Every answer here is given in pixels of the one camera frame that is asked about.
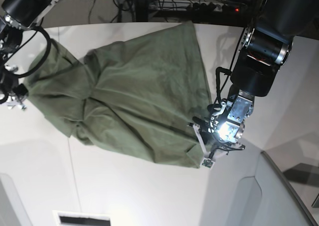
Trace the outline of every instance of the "white tabletop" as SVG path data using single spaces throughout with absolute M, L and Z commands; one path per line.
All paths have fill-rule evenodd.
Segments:
M 47 31 L 81 59 L 91 49 L 175 25 L 114 23 L 58 27 Z M 215 69 L 229 67 L 242 29 L 204 24 L 196 24 L 195 29 L 214 98 Z M 31 32 L 25 33 L 24 40 L 31 35 Z M 318 46 L 318 41 L 295 38 L 291 56 L 278 73 L 269 95 L 256 98 L 254 113 L 246 121 L 245 139 L 259 148 L 267 145 L 290 102 L 295 100 L 295 92 Z M 10 62 L 17 64 L 21 71 L 27 70 L 44 47 L 44 38 L 37 34 Z M 228 82 L 223 96 L 227 95 L 230 85 Z M 256 150 L 247 149 L 240 158 L 231 154 L 209 172 L 151 164 L 83 146 L 74 138 L 68 141 L 31 103 L 26 101 L 26 104 L 26 112 L 0 108 L 0 173 L 13 178 L 34 226 L 53 226 L 49 223 L 52 210 L 111 214 L 114 226 L 195 226 L 200 222 L 208 181 L 218 187 L 219 202 L 225 202 L 212 206 L 215 222 L 223 225 L 232 200 L 230 192 L 235 191 L 241 178 L 255 172 L 259 154 Z

